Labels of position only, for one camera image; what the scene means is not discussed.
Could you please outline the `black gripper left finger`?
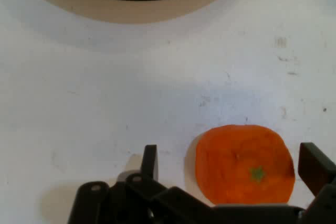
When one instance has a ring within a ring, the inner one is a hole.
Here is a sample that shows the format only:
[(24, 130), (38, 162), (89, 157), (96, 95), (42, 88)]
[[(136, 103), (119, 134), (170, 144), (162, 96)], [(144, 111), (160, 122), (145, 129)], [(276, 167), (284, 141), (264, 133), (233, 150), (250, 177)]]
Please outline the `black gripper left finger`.
[(157, 181), (156, 145), (144, 149), (139, 171), (110, 187), (81, 185), (68, 223), (215, 223), (214, 210), (178, 187)]

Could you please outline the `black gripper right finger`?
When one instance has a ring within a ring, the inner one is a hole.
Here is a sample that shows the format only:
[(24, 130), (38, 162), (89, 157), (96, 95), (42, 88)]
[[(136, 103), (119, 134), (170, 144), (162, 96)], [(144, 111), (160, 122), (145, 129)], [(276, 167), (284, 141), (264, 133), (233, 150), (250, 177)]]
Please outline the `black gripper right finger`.
[(335, 223), (335, 163), (315, 144), (301, 143), (298, 174), (314, 200), (300, 223)]

